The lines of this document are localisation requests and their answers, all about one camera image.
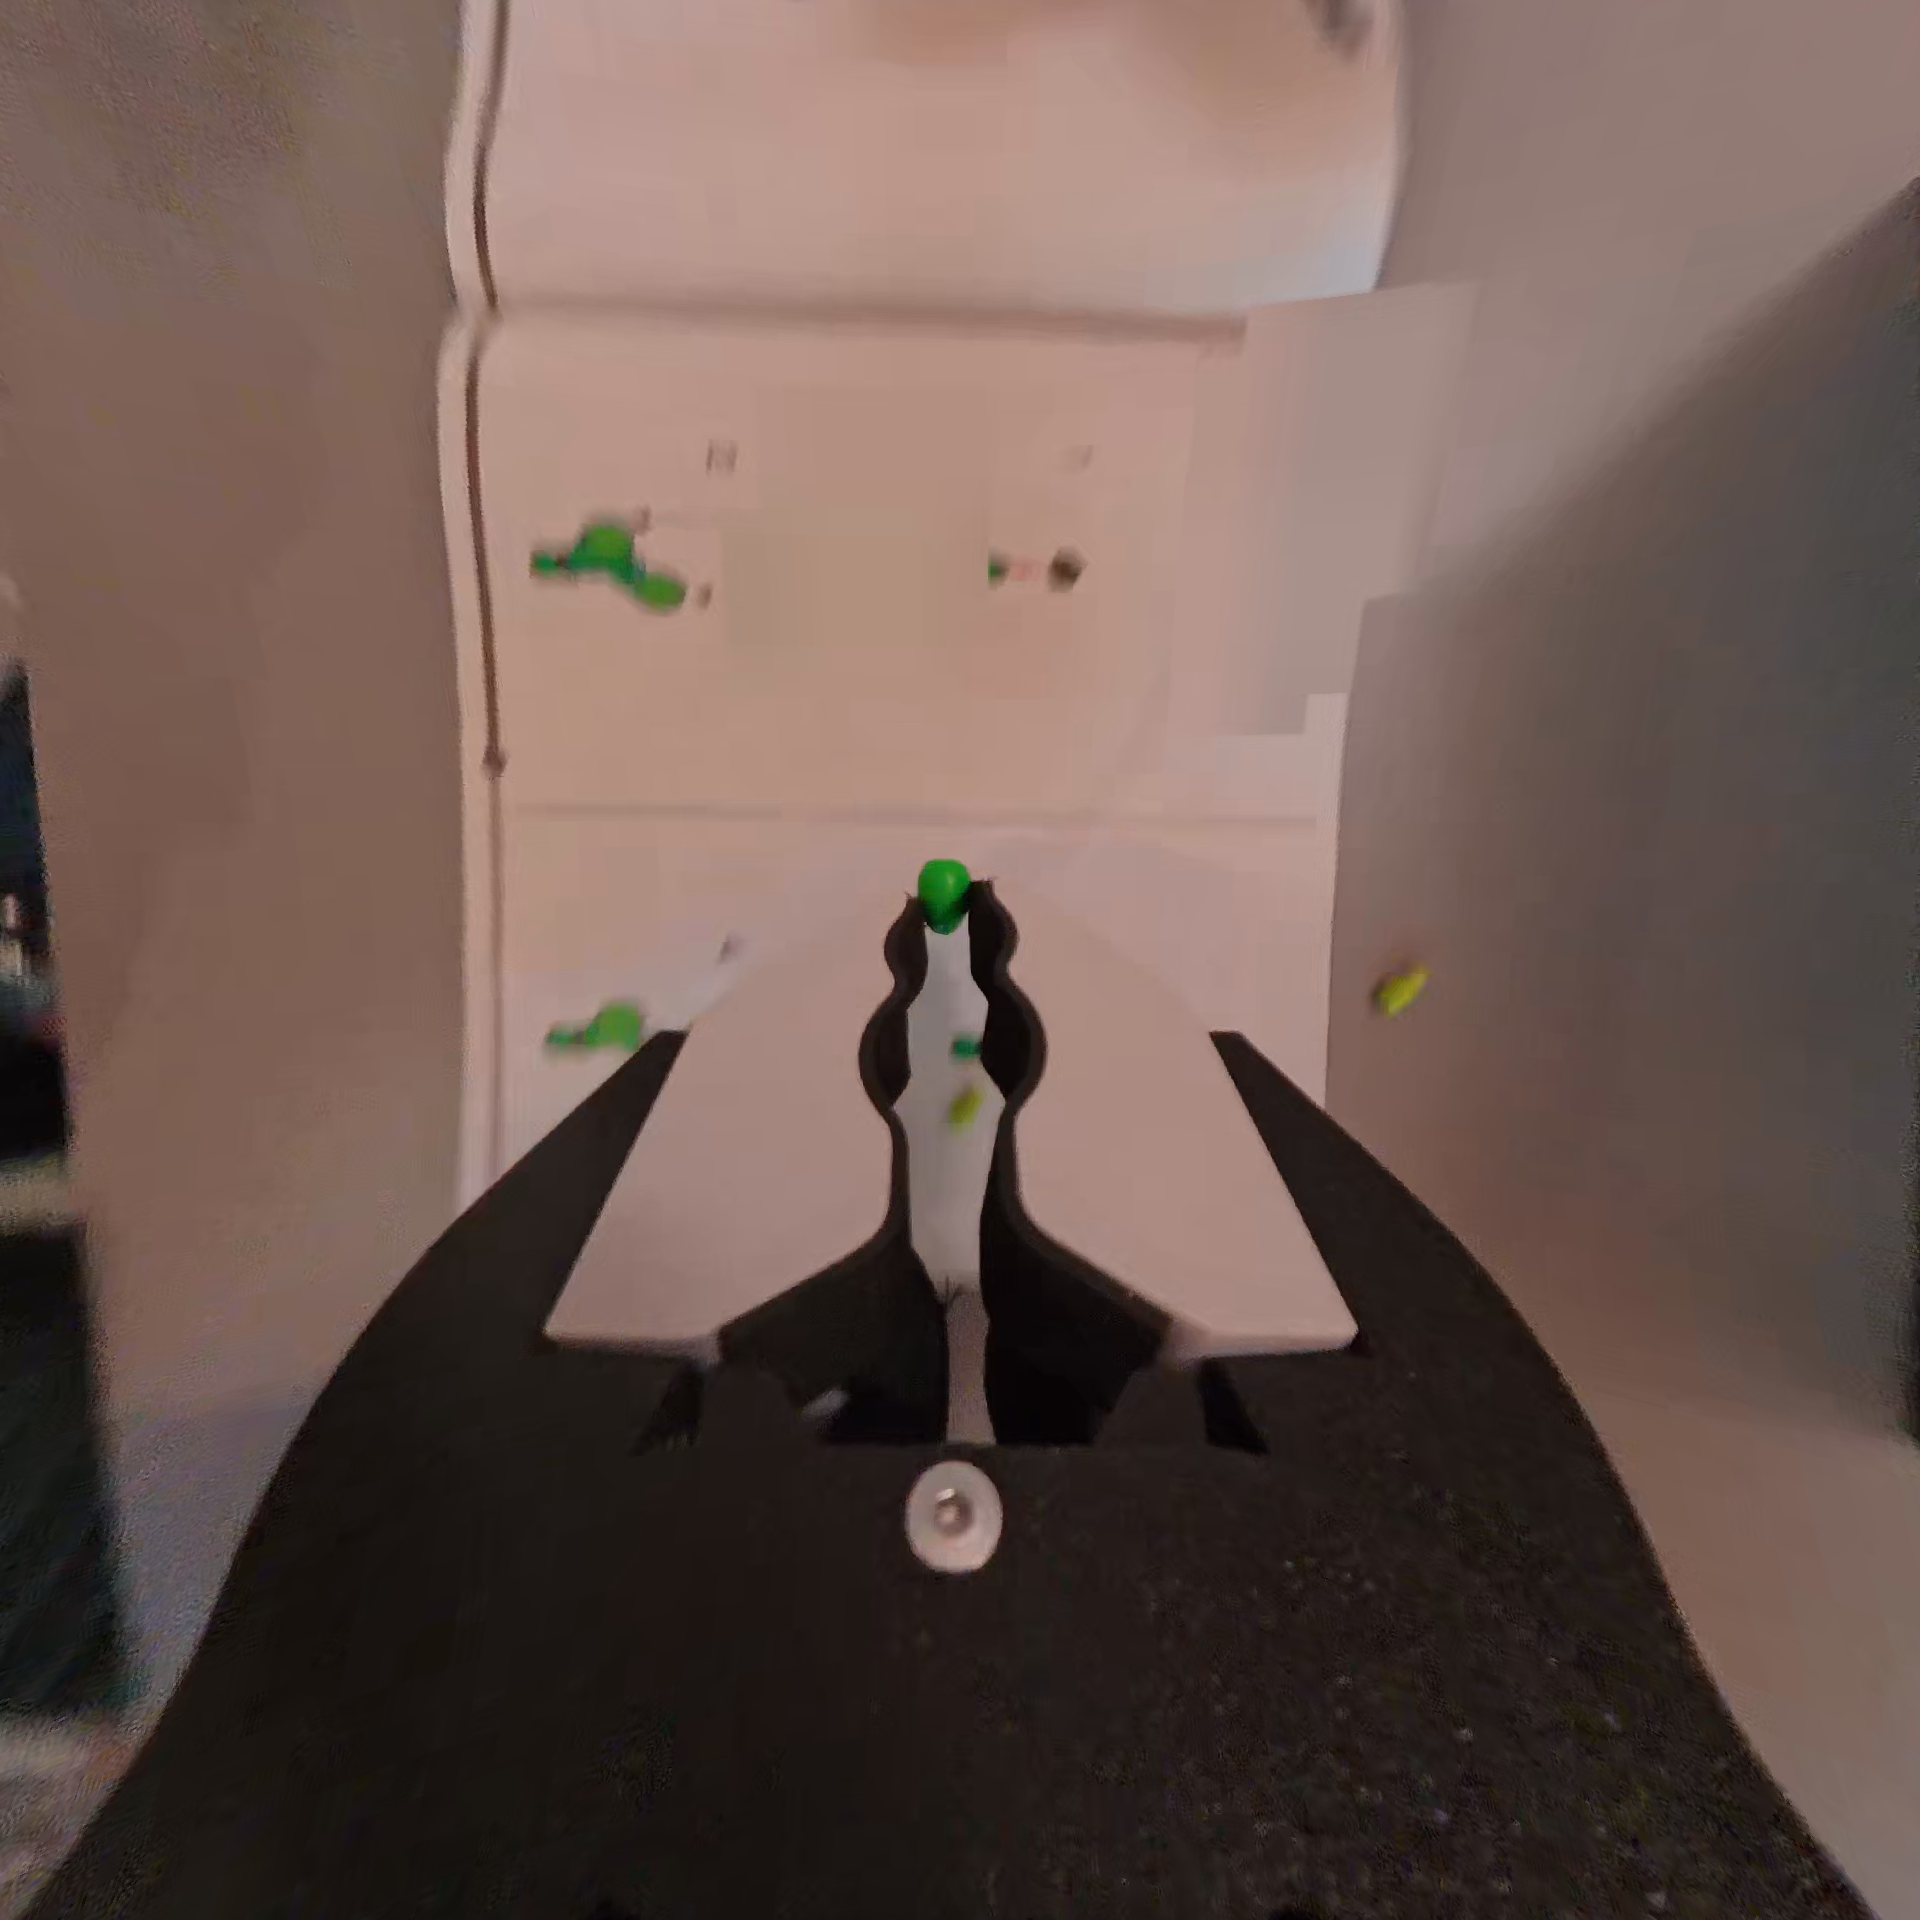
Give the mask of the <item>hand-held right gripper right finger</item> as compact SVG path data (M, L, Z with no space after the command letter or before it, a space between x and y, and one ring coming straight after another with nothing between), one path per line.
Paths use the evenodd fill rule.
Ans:
M978 1207L997 1356L1196 1368L1348 1349L1356 1314L1187 999L1030 890L972 881L967 925L1002 1087Z

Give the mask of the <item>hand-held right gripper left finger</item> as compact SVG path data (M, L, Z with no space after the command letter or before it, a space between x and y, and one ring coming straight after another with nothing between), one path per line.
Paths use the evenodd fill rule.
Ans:
M546 1337L754 1371L947 1371L899 1102L918 897L860 897L679 1040Z

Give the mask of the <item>grey desk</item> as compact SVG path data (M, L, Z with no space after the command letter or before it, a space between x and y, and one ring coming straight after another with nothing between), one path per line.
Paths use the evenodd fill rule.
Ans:
M452 1211L450 2L2 2L24 593L132 1645ZM1410 2L1473 295L1368 611L1329 1106L1600 1401L1912 1345L1916 2Z

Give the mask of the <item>open instruction booklet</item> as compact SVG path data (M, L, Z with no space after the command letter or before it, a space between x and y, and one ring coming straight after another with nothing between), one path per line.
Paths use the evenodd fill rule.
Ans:
M1403 12L462 2L467 1191L928 860L1325 1092L1356 653L1470 318L1378 290ZM1002 1087L969 925L923 948L911 1236L972 1291Z

